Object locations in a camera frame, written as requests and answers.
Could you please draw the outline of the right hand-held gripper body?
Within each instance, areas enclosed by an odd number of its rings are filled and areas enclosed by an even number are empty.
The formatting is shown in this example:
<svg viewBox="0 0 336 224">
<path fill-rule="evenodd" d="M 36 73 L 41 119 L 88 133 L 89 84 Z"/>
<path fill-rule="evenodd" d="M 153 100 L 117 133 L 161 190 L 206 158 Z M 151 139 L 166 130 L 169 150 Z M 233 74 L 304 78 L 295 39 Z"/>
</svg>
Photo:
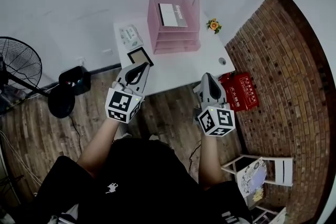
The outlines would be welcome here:
<svg viewBox="0 0 336 224">
<path fill-rule="evenodd" d="M 222 137 L 235 129 L 234 111 L 226 101 L 226 93 L 219 87 L 220 98 L 201 102 L 193 109 L 193 124 L 199 125 L 206 136 Z"/>
</svg>

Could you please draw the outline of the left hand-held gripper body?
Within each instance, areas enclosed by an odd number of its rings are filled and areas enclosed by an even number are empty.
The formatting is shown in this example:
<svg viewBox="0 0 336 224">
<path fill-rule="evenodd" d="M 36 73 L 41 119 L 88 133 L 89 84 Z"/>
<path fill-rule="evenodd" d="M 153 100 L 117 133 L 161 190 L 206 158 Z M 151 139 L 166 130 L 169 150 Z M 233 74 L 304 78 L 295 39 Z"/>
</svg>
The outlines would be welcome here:
<svg viewBox="0 0 336 224">
<path fill-rule="evenodd" d="M 105 111 L 107 118 L 128 124 L 139 111 L 144 96 L 114 81 L 109 88 Z"/>
</svg>

